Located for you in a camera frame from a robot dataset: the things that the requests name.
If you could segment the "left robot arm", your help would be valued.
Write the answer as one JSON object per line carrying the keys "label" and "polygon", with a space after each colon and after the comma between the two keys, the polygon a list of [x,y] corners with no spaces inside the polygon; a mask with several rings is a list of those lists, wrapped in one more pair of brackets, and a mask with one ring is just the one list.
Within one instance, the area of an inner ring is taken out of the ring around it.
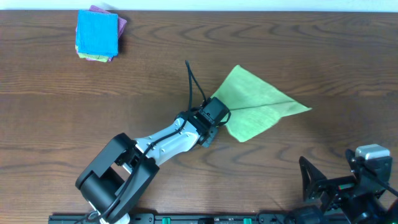
{"label": "left robot arm", "polygon": [[160,165],[197,144],[209,146],[224,112],[194,108],[181,112],[165,129],[131,139],[113,137],[78,176],[75,186],[93,207],[88,223],[127,223]]}

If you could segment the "green microfiber cloth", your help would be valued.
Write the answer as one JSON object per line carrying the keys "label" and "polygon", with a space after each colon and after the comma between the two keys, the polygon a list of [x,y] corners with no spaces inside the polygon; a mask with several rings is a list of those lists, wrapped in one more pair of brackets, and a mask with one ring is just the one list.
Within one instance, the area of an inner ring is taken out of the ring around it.
{"label": "green microfiber cloth", "polygon": [[283,117],[311,110],[240,65],[230,71],[213,96],[229,108],[231,116],[223,121],[239,142],[267,131]]}

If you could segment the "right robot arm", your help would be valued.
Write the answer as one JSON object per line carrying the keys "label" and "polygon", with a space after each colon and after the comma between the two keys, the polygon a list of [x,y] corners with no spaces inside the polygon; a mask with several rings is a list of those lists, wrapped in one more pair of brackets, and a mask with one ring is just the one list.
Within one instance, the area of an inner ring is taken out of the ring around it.
{"label": "right robot arm", "polygon": [[284,223],[337,223],[341,211],[344,223],[397,223],[397,202],[388,209],[379,199],[385,192],[397,196],[397,190],[389,185],[392,157],[365,159],[347,155],[353,175],[334,179],[326,178],[305,157],[300,157],[303,200],[319,199],[320,205],[297,208],[288,213]]}

